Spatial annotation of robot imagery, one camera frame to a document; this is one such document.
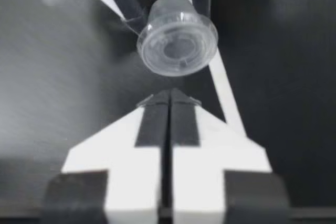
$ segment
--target transparent container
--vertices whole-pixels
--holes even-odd
[[[215,56],[218,34],[188,0],[157,0],[137,48],[146,66],[163,76],[184,76],[204,68]]]

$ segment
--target dark background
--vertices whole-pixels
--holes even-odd
[[[336,206],[336,0],[212,1],[248,136],[293,206]],[[155,75],[136,39],[99,0],[0,0],[0,205],[39,205],[69,148],[162,89],[223,119],[207,68]]]

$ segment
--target clear plastic cup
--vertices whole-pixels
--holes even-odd
[[[188,0],[157,0],[137,48],[146,66],[163,76],[184,76],[204,68],[215,56],[218,34]]]

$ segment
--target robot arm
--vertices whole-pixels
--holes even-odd
[[[264,148],[179,90],[150,97],[74,146],[47,189],[42,223],[286,223]]]

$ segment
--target plastic cup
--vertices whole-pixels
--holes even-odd
[[[204,68],[215,56],[218,34],[188,0],[157,0],[137,48],[145,65],[163,76],[184,76]]]

